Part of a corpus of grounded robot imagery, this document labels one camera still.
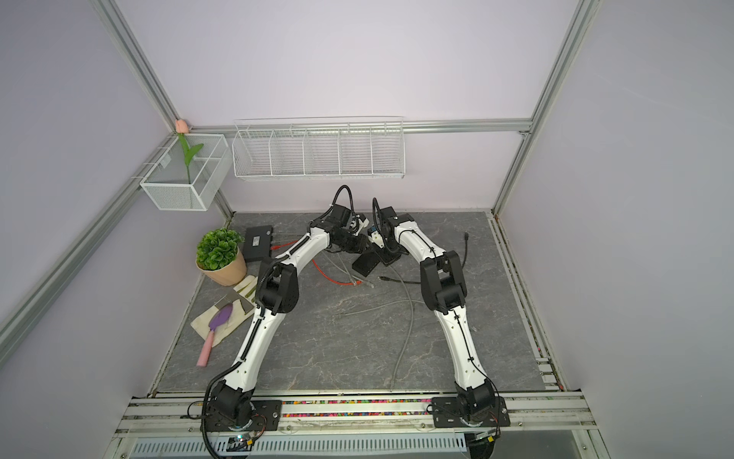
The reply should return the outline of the small black network switch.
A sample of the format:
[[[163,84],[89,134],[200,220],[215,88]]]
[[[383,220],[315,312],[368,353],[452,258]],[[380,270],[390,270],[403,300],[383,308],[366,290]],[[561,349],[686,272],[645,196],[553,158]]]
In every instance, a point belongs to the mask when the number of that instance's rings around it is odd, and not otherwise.
[[[361,277],[369,277],[370,273],[372,273],[380,263],[382,263],[380,256],[375,251],[365,252],[352,263],[352,269]]]

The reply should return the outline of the large black network switch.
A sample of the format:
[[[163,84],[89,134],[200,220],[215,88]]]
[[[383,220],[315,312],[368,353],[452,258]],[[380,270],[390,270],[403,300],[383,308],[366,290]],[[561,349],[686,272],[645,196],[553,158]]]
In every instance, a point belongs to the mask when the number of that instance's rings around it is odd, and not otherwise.
[[[242,248],[244,260],[248,263],[259,262],[271,256],[273,226],[248,227]]]

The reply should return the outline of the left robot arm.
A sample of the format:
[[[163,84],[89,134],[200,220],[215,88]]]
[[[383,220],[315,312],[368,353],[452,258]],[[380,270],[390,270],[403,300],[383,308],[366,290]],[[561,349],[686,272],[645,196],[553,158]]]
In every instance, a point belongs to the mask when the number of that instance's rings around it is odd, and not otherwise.
[[[205,391],[201,419],[219,415],[234,430],[252,422],[252,394],[274,335],[299,300],[299,274],[326,250],[349,251],[361,245],[369,220],[356,212],[348,185],[338,188],[326,212],[286,252],[260,263],[255,308],[248,334],[230,368],[212,378]]]

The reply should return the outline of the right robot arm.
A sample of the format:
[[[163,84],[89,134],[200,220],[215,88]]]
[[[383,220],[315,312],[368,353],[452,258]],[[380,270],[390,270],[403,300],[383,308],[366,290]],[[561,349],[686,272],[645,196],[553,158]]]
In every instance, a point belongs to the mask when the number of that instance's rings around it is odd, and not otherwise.
[[[372,214],[383,247],[391,254],[405,252],[418,263],[422,300],[440,323],[453,365],[455,415],[468,426],[491,421],[501,428],[501,397],[480,362],[468,325],[462,259],[434,243],[410,214],[383,208],[378,200],[372,201]]]

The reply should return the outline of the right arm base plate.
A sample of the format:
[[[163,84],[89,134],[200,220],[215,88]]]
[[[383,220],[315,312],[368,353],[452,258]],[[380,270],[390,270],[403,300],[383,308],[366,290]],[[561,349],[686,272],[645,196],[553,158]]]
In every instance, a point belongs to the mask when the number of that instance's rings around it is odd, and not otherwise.
[[[505,399],[470,403],[466,397],[434,397],[426,407],[436,428],[507,428],[510,415]]]

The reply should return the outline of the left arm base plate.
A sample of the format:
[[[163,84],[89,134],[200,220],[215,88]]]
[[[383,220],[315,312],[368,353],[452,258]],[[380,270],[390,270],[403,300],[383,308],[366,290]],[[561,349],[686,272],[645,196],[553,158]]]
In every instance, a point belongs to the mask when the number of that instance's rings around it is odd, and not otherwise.
[[[236,404],[210,401],[206,410],[206,432],[242,432],[277,430],[281,417],[282,401],[255,399]]]

